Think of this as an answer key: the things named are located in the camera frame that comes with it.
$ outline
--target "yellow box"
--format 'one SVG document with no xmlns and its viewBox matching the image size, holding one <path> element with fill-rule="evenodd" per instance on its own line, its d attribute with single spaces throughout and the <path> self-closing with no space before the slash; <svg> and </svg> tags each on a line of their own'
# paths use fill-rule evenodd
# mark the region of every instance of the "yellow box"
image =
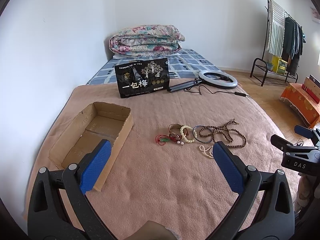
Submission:
<svg viewBox="0 0 320 240">
<path fill-rule="evenodd" d="M 288 64 L 286 61 L 282 60 L 277 56 L 273 56 L 271 63 L 273 65 L 273 69 L 272 69 L 273 72 L 284 75 L 285 70 L 287 68 L 287 64 Z"/>
</svg>

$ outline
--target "clothes rack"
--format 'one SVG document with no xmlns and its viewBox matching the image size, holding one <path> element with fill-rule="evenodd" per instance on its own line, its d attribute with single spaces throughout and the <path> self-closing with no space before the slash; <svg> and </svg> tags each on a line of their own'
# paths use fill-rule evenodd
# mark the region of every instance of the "clothes rack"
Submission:
<svg viewBox="0 0 320 240">
<path fill-rule="evenodd" d="M 269 84 L 277 84 L 277 85 L 286 85 L 287 83 L 290 83 L 288 82 L 288 78 L 290 79 L 294 79 L 295 80 L 295 83 L 297 83 L 298 81 L 298 74 L 296 73 L 296 77 L 294 77 L 293 75 L 289 74 L 289 72 L 285 72 L 285 74 L 279 74 L 279 73 L 276 73 L 276 72 L 273 72 L 273 71 L 270 71 L 268 70 L 268 65 L 267 65 L 267 62 L 263 59 L 264 58 L 264 54 L 265 54 L 265 51 L 266 51 L 266 45 L 267 45 L 267 37 L 268 37 L 268 25 L 269 25 L 269 0 L 268 0 L 268 8 L 265 7 L 267 9 L 267 12 L 268 12 L 268 18 L 267 18 L 267 30 L 266 30 L 266 38 L 265 38 L 265 41 L 264 41 L 264 48 L 263 48 L 263 53 L 262 53 L 262 57 L 261 58 L 256 58 L 254 61 L 253 61 L 253 64 L 252 64 L 252 69 L 251 69 L 251 73 L 250 73 L 250 77 L 254 77 L 256 78 L 257 80 L 260 81 L 261 83 L 261 86 L 263 87 L 264 83 L 269 83 Z M 290 14 L 288 14 L 286 11 L 285 12 L 285 15 L 286 17 L 290 17 L 295 23 L 297 23 L 292 17 Z M 256 62 L 257 61 L 261 61 L 263 62 L 264 64 L 263 65 L 258 65 Z M 253 74 L 253 71 L 255 69 L 255 67 L 263 70 L 265 73 L 263 76 L 255 76 Z M 278 76 L 283 76 L 285 79 L 279 79 L 279 78 L 275 78 L 275 77 L 267 77 L 267 74 L 268 73 L 271 73 L 271 74 L 274 74 L 274 75 L 278 75 Z M 274 82 L 266 82 L 266 78 L 270 79 L 270 80 L 278 80 L 278 81 L 281 81 L 281 82 L 277 82 L 277 83 L 274 83 Z"/>
</svg>

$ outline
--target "tree illustration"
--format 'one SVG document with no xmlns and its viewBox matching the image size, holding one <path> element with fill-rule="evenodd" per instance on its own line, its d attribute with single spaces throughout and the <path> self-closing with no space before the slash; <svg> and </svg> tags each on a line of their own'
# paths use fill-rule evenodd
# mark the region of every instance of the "tree illustration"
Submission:
<svg viewBox="0 0 320 240">
<path fill-rule="evenodd" d="M 157 72 L 156 77 L 160 77 L 160 72 L 163 71 L 163 67 L 157 65 L 154 67 L 155 72 Z"/>
<path fill-rule="evenodd" d="M 152 68 L 148 64 L 145 68 L 141 70 L 141 73 L 146 75 L 146 78 L 148 78 L 148 74 L 151 73 L 151 71 L 152 71 Z"/>
</svg>

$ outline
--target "open cardboard box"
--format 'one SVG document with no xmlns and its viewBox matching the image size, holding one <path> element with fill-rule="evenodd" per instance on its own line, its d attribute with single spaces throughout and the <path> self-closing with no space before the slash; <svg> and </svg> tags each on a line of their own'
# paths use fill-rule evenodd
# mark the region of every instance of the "open cardboard box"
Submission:
<svg viewBox="0 0 320 240">
<path fill-rule="evenodd" d="M 92 103 L 63 131 L 49 151 L 49 159 L 58 168 L 65 169 L 71 163 L 79 163 L 102 139 L 109 140 L 111 156 L 93 187 L 101 191 L 132 126 L 130 108 L 104 102 Z"/>
</svg>

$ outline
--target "bed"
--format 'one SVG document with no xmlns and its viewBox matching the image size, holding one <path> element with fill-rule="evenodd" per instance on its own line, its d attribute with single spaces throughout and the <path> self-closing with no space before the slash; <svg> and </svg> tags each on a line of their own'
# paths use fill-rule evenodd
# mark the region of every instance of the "bed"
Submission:
<svg viewBox="0 0 320 240">
<path fill-rule="evenodd" d="M 190 80 L 200 70 L 218 69 L 191 49 L 184 49 L 180 56 L 168 58 L 170 71 L 181 78 L 171 80 L 170 85 Z M 97 214 L 118 239 L 131 235 L 147 220 L 173 229 L 184 240 L 205 239 L 227 214 L 237 194 L 231 192 L 215 160 L 199 151 L 201 143 L 181 146 L 168 142 L 160 146 L 155 143 L 155 136 L 166 134 L 168 125 L 172 123 L 192 127 L 222 125 L 235 118 L 239 125 L 232 128 L 246 136 L 247 145 L 231 151 L 246 165 L 254 165 L 259 171 L 275 172 L 282 168 L 282 152 L 271 145 L 270 137 L 273 134 L 283 137 L 283 134 L 249 97 L 225 93 L 212 95 L 208 91 L 199 95 L 162 90 L 121 99 L 115 83 L 114 66 L 128 60 L 109 61 L 88 82 L 90 86 L 74 89 L 37 156 L 28 185 L 26 210 L 39 168 L 57 169 L 49 160 L 48 152 L 61 133 L 90 103 L 109 102 L 129 107 L 134 126 L 102 191 L 86 193 Z M 239 86 L 234 91 L 244 92 Z M 235 144 L 241 144 L 241 139 L 236 136 Z M 299 176 L 297 172 L 282 169 L 294 196 Z M 250 225 L 261 198 L 262 194 L 259 194 L 245 227 Z M 70 211 L 70 203 L 65 203 L 71 220 L 80 228 Z"/>
<path fill-rule="evenodd" d="M 137 57 L 135 59 L 112 59 L 107 62 L 87 83 L 87 85 L 99 85 L 116 83 L 115 66 L 125 64 L 133 60 L 150 60 L 161 57 Z M 202 57 L 192 49 L 182 49 L 177 55 L 167 56 L 170 78 L 195 78 L 201 70 L 219 70 L 209 60 Z"/>
</svg>

